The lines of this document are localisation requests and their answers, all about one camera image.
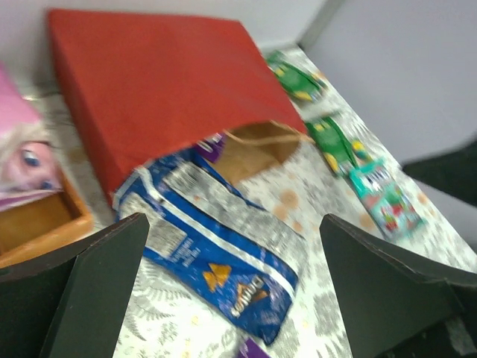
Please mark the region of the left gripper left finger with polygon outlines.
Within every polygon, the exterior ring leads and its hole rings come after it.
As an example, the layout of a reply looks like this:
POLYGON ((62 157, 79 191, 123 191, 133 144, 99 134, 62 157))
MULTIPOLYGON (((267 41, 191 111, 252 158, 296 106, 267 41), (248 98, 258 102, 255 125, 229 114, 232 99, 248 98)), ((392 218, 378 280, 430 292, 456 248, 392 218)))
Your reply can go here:
POLYGON ((148 236, 146 215, 1 270, 2 357, 111 357, 148 236))

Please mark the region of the red paper bag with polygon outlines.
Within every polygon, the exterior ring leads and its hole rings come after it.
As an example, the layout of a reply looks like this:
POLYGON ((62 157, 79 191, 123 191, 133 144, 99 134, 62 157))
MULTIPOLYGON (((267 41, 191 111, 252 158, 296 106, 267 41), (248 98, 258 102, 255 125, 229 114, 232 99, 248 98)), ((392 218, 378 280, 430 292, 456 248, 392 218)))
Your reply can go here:
POLYGON ((305 126, 245 27, 203 16, 51 9, 51 54, 107 199, 149 160, 214 134, 231 183, 283 163, 305 126))

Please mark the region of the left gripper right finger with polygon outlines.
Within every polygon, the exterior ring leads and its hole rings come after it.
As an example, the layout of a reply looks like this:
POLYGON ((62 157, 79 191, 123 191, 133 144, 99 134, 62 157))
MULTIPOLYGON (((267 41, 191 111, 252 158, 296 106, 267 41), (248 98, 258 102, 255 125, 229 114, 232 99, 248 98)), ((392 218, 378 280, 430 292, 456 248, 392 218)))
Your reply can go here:
POLYGON ((354 357, 476 356, 476 274, 333 214, 320 236, 354 357))

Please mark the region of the purple candy packet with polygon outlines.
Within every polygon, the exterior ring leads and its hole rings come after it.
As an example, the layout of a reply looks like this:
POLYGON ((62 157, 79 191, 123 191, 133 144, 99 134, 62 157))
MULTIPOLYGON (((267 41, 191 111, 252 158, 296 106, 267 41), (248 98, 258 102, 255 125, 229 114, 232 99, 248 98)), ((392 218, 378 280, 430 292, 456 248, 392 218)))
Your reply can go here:
POLYGON ((269 358, 269 356, 251 338, 247 338, 239 347, 237 358, 269 358))

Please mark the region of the teal candy packet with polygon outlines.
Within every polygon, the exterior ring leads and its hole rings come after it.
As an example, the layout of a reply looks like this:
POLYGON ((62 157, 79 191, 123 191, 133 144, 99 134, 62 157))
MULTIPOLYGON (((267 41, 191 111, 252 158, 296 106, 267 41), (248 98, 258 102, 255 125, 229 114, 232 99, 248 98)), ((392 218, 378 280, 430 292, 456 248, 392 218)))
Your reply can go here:
POLYGON ((385 167, 375 160, 350 172, 350 181, 361 203, 388 240, 411 234, 423 220, 385 167))

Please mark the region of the green snack packet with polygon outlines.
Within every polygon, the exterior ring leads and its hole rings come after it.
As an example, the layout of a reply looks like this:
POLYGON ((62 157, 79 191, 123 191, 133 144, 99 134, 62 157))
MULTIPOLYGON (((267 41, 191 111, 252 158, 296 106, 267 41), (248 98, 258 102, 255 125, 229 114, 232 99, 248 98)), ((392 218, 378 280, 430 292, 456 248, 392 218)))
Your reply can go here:
POLYGON ((340 116, 339 112, 327 113, 308 120, 305 126, 334 175, 345 178, 373 158, 361 141, 345 135, 336 122, 340 116))
POLYGON ((299 101, 315 102, 327 91, 327 85, 316 74, 306 72, 288 62, 281 51, 270 53, 265 60, 282 88, 291 97, 299 101))

